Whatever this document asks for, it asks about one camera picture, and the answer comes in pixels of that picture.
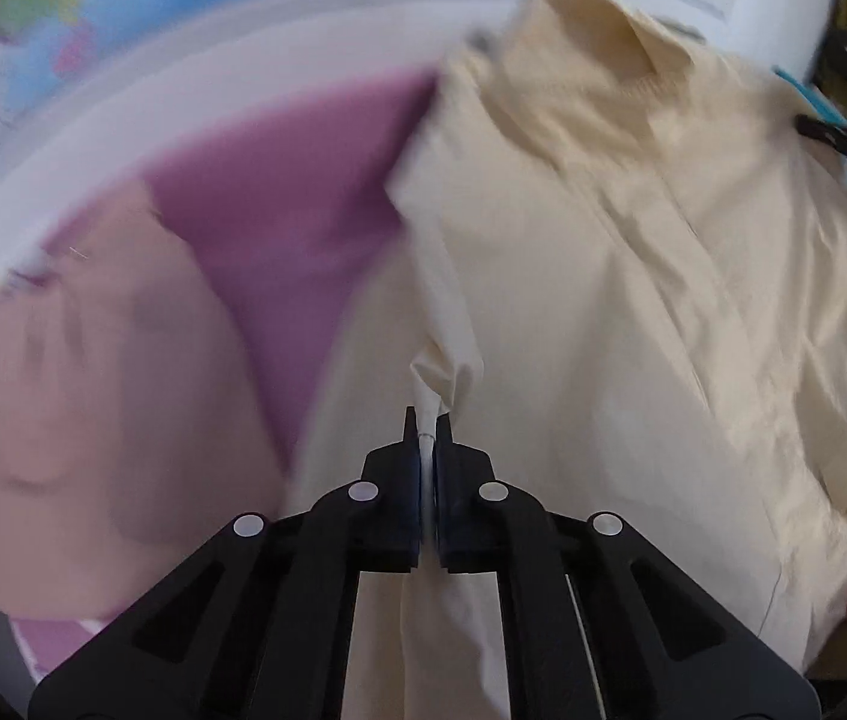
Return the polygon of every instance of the pink fabric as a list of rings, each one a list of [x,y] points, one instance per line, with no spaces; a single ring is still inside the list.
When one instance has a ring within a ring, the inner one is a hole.
[[[244,334],[284,463],[348,299],[399,232],[384,184],[434,82],[432,71],[411,71],[300,100],[145,170],[164,223],[193,247]],[[76,621],[16,623],[39,673],[87,637]]]
[[[125,608],[283,488],[243,341],[146,187],[74,247],[0,298],[0,610],[28,618]]]

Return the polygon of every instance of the wrinkled fabric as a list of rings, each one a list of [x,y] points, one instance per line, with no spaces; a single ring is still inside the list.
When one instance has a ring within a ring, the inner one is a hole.
[[[122,610],[283,487],[243,342],[145,185],[0,298],[0,610]]]
[[[806,665],[847,605],[847,191],[803,112],[607,0],[532,1],[491,55],[454,55],[391,180],[407,245],[338,344],[292,509],[397,440],[411,398],[421,447],[448,410],[498,479],[619,512]],[[401,590],[402,714],[348,716],[506,716],[492,578],[432,562]]]
[[[435,80],[432,68],[410,69],[306,95],[143,169],[162,223],[189,245],[243,337],[284,469],[294,465],[351,295],[399,235],[384,184]],[[45,250],[65,252],[95,205]],[[15,622],[36,677],[87,637],[77,621]]]

